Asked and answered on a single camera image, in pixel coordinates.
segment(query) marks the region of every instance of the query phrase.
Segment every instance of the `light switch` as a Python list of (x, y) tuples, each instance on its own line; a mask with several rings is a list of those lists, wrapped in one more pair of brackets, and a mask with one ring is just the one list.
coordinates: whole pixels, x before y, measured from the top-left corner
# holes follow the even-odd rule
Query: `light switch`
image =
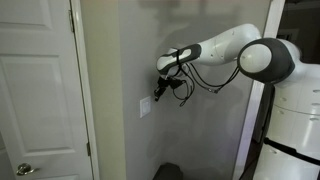
[(140, 100), (140, 118), (147, 115), (151, 111), (151, 97)]

